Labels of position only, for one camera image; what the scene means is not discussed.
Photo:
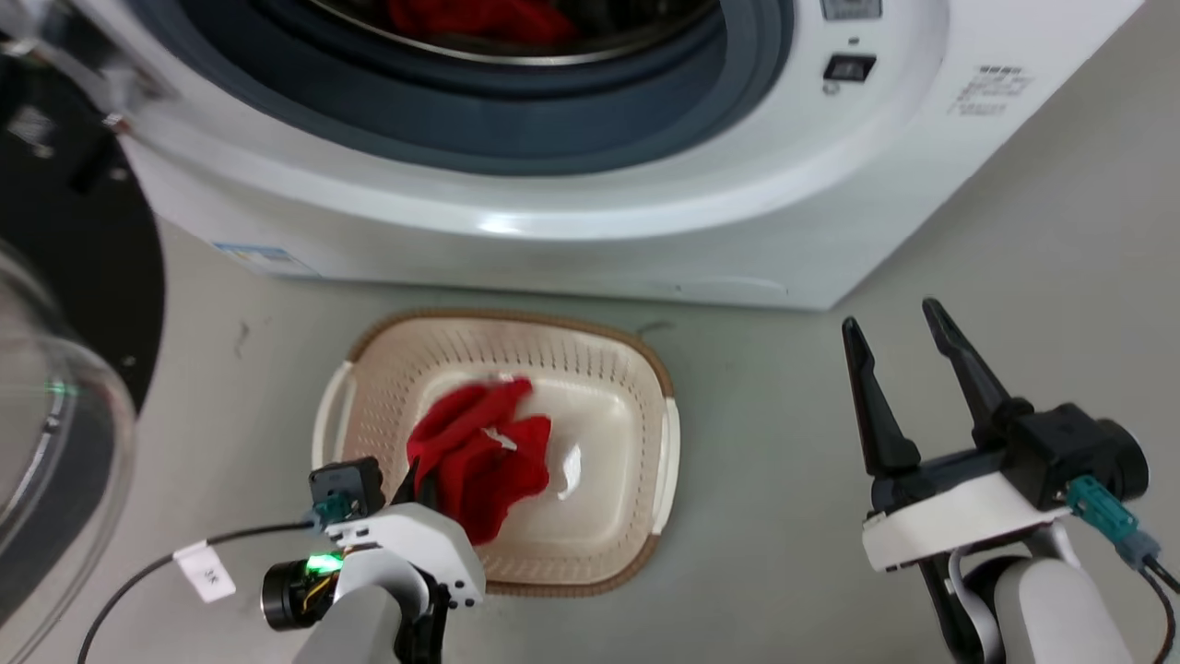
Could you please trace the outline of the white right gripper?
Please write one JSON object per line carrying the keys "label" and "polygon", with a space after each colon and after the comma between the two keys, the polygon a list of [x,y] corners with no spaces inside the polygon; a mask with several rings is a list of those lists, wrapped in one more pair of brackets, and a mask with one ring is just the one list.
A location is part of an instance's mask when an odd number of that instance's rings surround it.
{"label": "white right gripper", "polygon": [[861,456],[872,479],[872,513],[861,526],[861,545],[876,571],[1024,532],[1068,513],[1063,504],[1038,509],[999,471],[1008,427],[1032,413],[1032,405],[999,383],[939,300],[926,297],[922,311],[936,348],[952,366],[981,451],[920,464],[917,445],[903,434],[876,379],[867,337],[856,318],[843,320]]}

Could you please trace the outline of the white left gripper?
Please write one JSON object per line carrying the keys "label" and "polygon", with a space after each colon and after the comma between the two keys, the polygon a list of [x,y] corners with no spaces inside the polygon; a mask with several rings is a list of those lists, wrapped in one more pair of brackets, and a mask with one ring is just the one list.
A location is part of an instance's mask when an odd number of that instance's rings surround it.
{"label": "white left gripper", "polygon": [[392,507],[328,527],[330,541],[347,550],[335,601],[371,589],[404,612],[430,612],[435,601],[450,610],[473,609],[485,599],[489,578],[476,547],[458,522],[435,512],[442,509],[435,474],[420,480],[417,504],[419,462],[409,464]]}

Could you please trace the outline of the red garment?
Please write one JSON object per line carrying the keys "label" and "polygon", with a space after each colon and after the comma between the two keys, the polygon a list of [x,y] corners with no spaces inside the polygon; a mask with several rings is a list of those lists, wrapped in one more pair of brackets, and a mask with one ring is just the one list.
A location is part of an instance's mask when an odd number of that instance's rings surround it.
{"label": "red garment", "polygon": [[532,392],[522,375],[460,384],[409,433],[414,495],[433,487],[434,509],[459,524],[476,547],[493,543],[516,504],[548,489],[552,421],[517,412]]}

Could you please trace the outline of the beige perforated plastic laundry basket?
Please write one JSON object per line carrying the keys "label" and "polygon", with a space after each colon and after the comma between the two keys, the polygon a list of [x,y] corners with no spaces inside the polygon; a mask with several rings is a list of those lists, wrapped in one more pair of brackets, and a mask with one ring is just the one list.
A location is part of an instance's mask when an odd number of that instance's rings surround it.
{"label": "beige perforated plastic laundry basket", "polygon": [[548,416],[549,486],[478,550],[490,594],[584,598],[632,580],[657,550],[681,461],[673,381],[631,333],[544,314],[434,308],[380,320],[324,388],[314,468],[374,456],[392,494],[413,425],[447,392],[530,379],[524,416]]}

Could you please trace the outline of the white front-load washing machine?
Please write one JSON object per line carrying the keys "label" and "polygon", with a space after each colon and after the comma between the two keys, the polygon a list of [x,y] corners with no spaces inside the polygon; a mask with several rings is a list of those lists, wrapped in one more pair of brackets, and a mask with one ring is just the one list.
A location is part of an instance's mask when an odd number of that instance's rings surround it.
{"label": "white front-load washing machine", "polygon": [[1145,0],[792,0],[780,75],[696,147],[588,175],[365,155],[236,100],[83,0],[159,90],[126,146],[164,221],[274,245],[321,280],[826,310]]}

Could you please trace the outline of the transparent glass washing machine door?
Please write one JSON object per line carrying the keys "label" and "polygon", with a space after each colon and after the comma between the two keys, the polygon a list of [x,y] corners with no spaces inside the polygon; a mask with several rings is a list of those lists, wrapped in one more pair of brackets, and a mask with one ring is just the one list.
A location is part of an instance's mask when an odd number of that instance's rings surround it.
{"label": "transparent glass washing machine door", "polygon": [[159,94],[83,0],[0,0],[0,664],[24,664],[111,543],[165,308],[124,146]]}

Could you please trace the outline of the blue white energy sticker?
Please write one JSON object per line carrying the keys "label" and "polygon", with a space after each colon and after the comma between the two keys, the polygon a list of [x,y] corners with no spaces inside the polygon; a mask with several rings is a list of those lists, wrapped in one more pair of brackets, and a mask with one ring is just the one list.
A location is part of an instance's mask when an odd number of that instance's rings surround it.
{"label": "blue white energy sticker", "polygon": [[282,246],[240,243],[212,243],[212,246],[253,272],[284,280],[321,278],[315,269]]}

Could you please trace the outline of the grey rubber door gasket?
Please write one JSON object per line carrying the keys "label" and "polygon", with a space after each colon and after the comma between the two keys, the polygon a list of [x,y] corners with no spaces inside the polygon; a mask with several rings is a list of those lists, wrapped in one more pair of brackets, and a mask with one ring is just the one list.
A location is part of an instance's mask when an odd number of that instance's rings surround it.
{"label": "grey rubber door gasket", "polygon": [[560,65],[468,63],[313,0],[126,0],[160,46],[278,121],[418,167],[560,176],[637,167],[741,121],[784,70],[792,0],[719,0],[678,35]]}

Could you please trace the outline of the red clothing in drum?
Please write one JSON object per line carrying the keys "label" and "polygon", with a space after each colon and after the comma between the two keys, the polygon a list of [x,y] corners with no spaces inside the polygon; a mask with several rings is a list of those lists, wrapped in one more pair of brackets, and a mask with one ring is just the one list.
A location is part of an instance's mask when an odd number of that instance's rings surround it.
{"label": "red clothing in drum", "polygon": [[408,35],[464,35],[491,41],[557,45],[579,29],[548,0],[384,0],[396,29]]}

